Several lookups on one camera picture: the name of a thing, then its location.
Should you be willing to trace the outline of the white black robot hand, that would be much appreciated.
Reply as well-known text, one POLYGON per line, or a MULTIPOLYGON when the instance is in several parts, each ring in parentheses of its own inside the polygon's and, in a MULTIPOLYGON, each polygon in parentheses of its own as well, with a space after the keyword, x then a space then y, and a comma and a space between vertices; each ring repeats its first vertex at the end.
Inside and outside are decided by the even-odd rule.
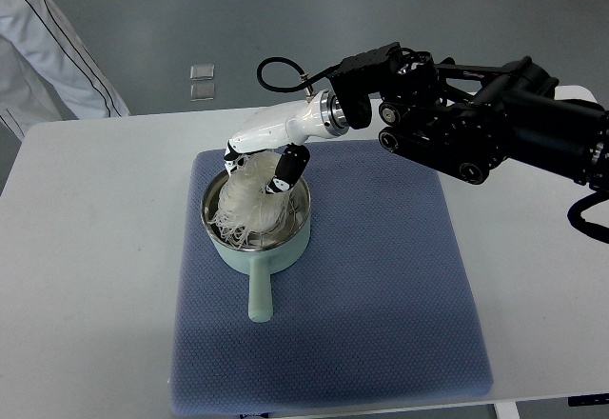
POLYGON ((311 138, 332 139, 346 134, 349 126, 331 90, 323 90, 309 101, 294 101, 258 110, 228 140, 225 168, 233 173, 253 155, 283 147, 275 170, 263 192, 290 191, 301 178, 310 159, 305 142, 311 138))

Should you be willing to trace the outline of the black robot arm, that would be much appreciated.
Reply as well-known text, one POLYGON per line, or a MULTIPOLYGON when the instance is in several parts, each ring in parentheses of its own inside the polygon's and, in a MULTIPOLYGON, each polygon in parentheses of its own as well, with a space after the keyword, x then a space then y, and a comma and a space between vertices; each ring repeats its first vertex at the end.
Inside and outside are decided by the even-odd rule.
POLYGON ((558 80, 531 58, 465 66, 391 43, 347 57, 322 77, 334 92, 336 127, 368 127, 370 95, 381 96, 379 141, 391 153, 472 185, 513 159, 588 187, 568 221, 607 241, 608 229, 583 214, 608 199, 608 112, 595 102, 558 99, 558 80))

